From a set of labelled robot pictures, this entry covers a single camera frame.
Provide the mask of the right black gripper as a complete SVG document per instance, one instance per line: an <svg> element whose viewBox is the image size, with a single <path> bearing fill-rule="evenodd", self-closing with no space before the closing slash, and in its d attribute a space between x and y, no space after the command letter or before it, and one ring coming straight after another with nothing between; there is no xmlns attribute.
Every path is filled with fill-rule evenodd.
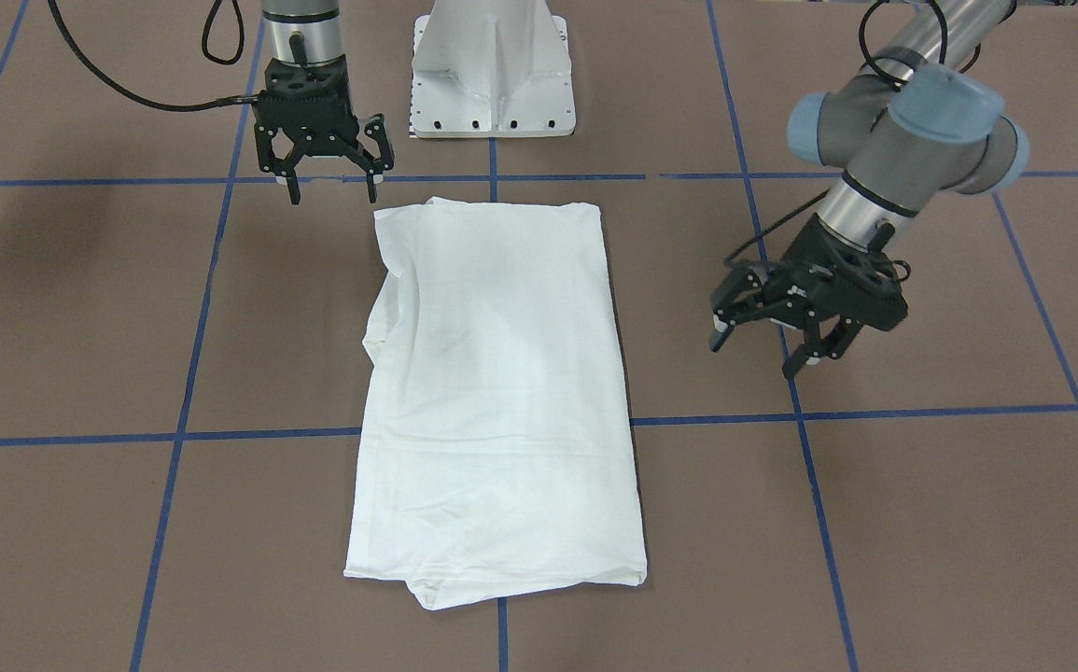
<svg viewBox="0 0 1078 672"><path fill-rule="evenodd" d="M357 119L347 57L301 67L267 63L265 90L254 102L254 140L261 172L284 177L292 205L302 201L302 157L347 157L365 175L369 203L377 203L381 175L393 170L385 116Z"/></svg>

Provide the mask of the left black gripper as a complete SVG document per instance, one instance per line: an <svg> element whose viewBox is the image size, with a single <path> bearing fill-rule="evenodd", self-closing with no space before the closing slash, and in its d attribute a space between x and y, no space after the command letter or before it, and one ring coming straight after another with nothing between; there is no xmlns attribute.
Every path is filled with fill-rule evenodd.
<svg viewBox="0 0 1078 672"><path fill-rule="evenodd" d="M794 380L824 358L842 357L863 328L896 328L908 302L904 277L884 252L893 235L892 222L881 222L862 250L811 216L777 262L727 257L729 273L710 294L710 352L722 349L740 325L772 320L802 332L780 367L785 380Z"/></svg>

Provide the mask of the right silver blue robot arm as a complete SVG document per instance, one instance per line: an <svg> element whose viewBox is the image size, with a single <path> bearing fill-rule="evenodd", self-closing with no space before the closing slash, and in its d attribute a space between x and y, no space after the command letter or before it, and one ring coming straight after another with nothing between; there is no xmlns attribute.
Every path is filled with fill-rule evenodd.
<svg viewBox="0 0 1078 672"><path fill-rule="evenodd" d="M261 172L286 184L300 204L302 157L347 157L364 175L368 197L393 170L385 116L357 116L343 47L337 1L264 1L273 58L253 104L254 146Z"/></svg>

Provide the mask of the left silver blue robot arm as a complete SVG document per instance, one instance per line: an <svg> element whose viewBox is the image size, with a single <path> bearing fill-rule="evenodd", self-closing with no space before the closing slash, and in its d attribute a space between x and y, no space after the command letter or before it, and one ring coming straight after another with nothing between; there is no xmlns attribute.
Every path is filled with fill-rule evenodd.
<svg viewBox="0 0 1078 672"><path fill-rule="evenodd" d="M860 42L862 66L842 90L796 104L791 153L840 175L791 212L805 222L780 259L748 259L743 247L725 257L710 349L740 325L778 324L802 335L780 369L793 379L844 356L863 329L906 320L911 272L889 256L892 241L939 192L995 192L1028 166L1028 136L1001 96L968 76L1014 11L1013 1L922 1L886 46Z"/></svg>

